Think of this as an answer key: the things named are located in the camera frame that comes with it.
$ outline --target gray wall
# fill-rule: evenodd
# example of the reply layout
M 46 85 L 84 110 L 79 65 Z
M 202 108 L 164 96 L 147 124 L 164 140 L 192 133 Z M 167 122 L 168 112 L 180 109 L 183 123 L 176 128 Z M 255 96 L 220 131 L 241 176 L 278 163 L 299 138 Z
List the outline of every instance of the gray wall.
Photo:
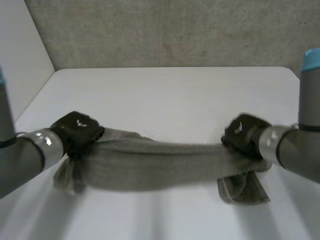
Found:
M 25 0 L 56 70 L 283 66 L 320 47 L 320 0 Z

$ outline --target cloth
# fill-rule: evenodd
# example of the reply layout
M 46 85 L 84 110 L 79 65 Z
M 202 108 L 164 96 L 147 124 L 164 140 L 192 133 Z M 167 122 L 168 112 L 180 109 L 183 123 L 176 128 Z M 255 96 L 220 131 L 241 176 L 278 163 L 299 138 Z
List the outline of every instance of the cloth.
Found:
M 248 158 L 222 144 L 176 144 L 153 141 L 136 132 L 105 128 L 81 157 L 65 160 L 54 187 L 79 193 L 85 186 L 110 191 L 154 191 L 218 180 L 227 203 L 270 201 L 254 171 L 271 163 Z

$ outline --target blue cap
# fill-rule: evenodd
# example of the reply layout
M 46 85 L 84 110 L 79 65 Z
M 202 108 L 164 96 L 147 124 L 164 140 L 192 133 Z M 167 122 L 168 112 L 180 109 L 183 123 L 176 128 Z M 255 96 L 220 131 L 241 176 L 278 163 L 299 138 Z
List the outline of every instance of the blue cap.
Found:
M 320 68 L 320 48 L 309 49 L 304 53 L 301 73 Z

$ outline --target gray cylinder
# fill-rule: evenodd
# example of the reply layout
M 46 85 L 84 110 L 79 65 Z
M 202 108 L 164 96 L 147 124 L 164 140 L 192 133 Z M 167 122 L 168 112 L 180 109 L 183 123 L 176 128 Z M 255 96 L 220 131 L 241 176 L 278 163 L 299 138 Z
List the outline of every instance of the gray cylinder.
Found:
M 305 52 L 301 67 L 299 128 L 320 131 L 320 48 Z
M 281 140 L 277 153 L 285 169 L 320 183 L 320 132 L 292 130 Z
M 15 144 L 0 148 L 0 198 L 33 179 L 43 168 L 42 153 L 31 140 L 18 137 Z
M 0 69 L 0 142 L 6 142 L 16 137 L 11 117 L 8 96 Z

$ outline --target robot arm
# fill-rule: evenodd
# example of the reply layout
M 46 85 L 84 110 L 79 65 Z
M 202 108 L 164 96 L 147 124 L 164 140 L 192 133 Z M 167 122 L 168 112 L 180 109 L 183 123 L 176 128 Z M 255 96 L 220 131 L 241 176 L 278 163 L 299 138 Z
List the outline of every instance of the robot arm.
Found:
M 320 183 L 320 48 L 304 56 L 298 126 L 265 129 L 259 138 L 259 152 L 263 158 Z
M 56 133 L 41 129 L 16 137 L 0 71 L 0 198 L 25 184 L 64 155 Z
M 320 48 L 304 56 L 298 129 L 242 114 L 226 128 L 222 142 L 320 183 Z

